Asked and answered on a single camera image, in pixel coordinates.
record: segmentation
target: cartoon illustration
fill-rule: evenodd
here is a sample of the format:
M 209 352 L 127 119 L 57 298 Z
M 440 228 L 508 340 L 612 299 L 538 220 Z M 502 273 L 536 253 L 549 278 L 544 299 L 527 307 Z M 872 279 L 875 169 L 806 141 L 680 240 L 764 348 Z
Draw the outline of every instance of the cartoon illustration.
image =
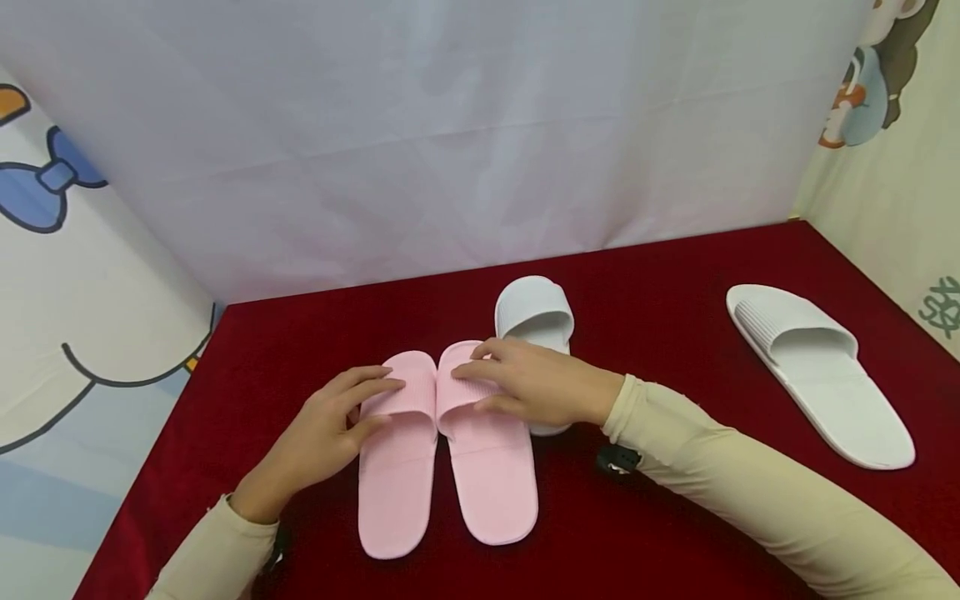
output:
M 0 163 L 0 213 L 36 233 L 52 233 L 63 226 L 71 185 L 107 185 L 59 127 L 47 132 L 47 149 L 50 162 L 42 167 Z
M 98 386 L 192 370 L 209 296 L 12 84 L 0 84 L 0 213 L 0 454 Z
M 874 0 L 820 136 L 825 148 L 857 146 L 900 118 L 900 96 L 917 67 L 917 41 L 939 0 Z
M 0 127 L 27 112 L 30 112 L 27 94 L 16 85 L 0 84 Z

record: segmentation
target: red tablecloth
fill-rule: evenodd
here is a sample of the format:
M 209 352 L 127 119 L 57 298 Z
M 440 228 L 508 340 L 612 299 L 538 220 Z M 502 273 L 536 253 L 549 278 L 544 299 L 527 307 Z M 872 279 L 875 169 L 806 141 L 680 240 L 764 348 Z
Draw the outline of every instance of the red tablecloth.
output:
M 300 404 L 354 365 L 492 335 L 517 276 L 565 288 L 573 352 L 687 394 L 715 418 L 817 470 L 913 536 L 960 579 L 960 365 L 810 226 L 791 223 L 230 307 L 109 530 L 78 598 L 142 597 L 193 524 L 270 447 Z M 733 328 L 736 283 L 805 296 L 858 336 L 861 360 L 913 434 L 917 462 L 855 467 L 830 450 Z M 536 440 L 540 520 L 488 547 L 460 516 L 445 445 L 430 526 L 392 562 L 356 532 L 356 467 L 300 494 L 296 537 L 268 598 L 804 597 L 786 568 L 719 518 L 638 475 L 593 467 L 604 442 L 577 426 Z M 635 591 L 636 595 L 627 595 Z

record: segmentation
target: slipper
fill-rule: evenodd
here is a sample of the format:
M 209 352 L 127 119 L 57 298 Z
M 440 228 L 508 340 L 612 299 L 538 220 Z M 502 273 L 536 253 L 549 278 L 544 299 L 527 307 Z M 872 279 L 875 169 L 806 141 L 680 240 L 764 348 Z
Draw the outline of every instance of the slipper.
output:
M 544 276 L 531 275 L 511 282 L 500 292 L 493 310 L 496 337 L 519 338 L 550 348 L 563 354 L 570 353 L 573 335 L 573 311 L 566 301 L 564 288 Z M 569 428 L 530 424 L 535 436 L 552 436 Z
M 733 324 L 813 426 L 864 468 L 913 464 L 910 433 L 856 360 L 857 342 L 813 302 L 765 285 L 727 293 Z
M 473 408 L 500 388 L 450 375 L 479 344 L 459 342 L 440 357 L 437 425 L 449 442 L 464 522 L 475 538 L 497 546 L 526 538 L 537 523 L 537 477 L 526 423 Z
M 406 556 L 417 547 L 430 519 L 433 463 L 437 452 L 436 373 L 428 354 L 402 352 L 383 364 L 406 387 L 360 405 L 360 418 L 390 415 L 390 424 L 360 450 L 357 528 L 364 551 L 375 559 Z

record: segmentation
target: beige sleeve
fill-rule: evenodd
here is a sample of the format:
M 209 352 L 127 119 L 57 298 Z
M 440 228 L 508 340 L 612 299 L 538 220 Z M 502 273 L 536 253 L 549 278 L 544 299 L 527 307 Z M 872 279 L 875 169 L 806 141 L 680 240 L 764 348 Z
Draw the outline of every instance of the beige sleeve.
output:
M 237 600 L 270 558 L 276 528 L 244 520 L 220 498 L 160 571 L 147 600 Z
M 960 598 L 896 525 L 669 388 L 627 375 L 603 431 L 640 454 L 643 474 L 753 538 L 828 598 Z

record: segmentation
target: cartoon ear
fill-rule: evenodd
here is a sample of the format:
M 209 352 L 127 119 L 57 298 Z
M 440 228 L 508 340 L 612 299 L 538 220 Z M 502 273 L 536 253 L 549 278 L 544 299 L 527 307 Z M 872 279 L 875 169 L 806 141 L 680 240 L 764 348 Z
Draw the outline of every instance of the cartoon ear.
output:
M 908 19 L 921 11 L 926 4 L 926 0 L 903 0 L 903 6 L 900 8 L 898 19 Z

